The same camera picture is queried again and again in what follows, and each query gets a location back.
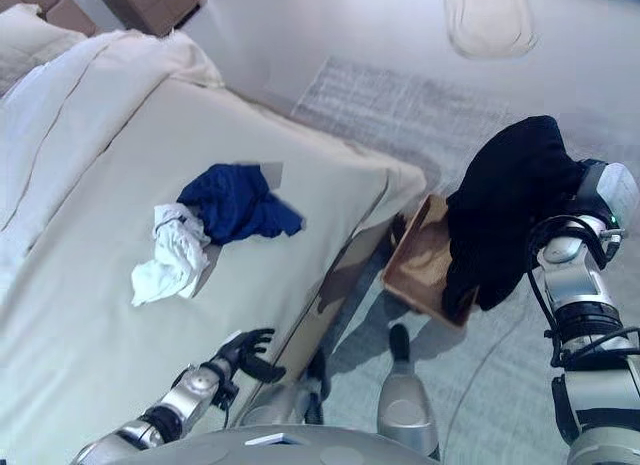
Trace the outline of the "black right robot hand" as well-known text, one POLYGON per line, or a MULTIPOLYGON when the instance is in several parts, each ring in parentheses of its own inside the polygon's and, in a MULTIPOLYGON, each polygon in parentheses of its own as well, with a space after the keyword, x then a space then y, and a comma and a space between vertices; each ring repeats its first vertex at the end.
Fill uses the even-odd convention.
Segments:
POLYGON ((570 213, 597 218, 608 229, 629 228, 639 204, 639 188, 629 169, 596 159, 578 164, 583 174, 570 213))

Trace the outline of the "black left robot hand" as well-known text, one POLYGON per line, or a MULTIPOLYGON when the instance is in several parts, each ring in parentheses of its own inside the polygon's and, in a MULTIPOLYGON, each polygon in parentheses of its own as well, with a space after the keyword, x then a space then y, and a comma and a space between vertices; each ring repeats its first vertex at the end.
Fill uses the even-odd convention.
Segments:
POLYGON ((276 383, 286 374, 286 368, 276 366, 260 358, 272 341, 273 328, 254 329, 239 332, 228 339, 214 355, 214 360, 224 360, 230 367, 230 374, 241 370, 261 383, 276 383))

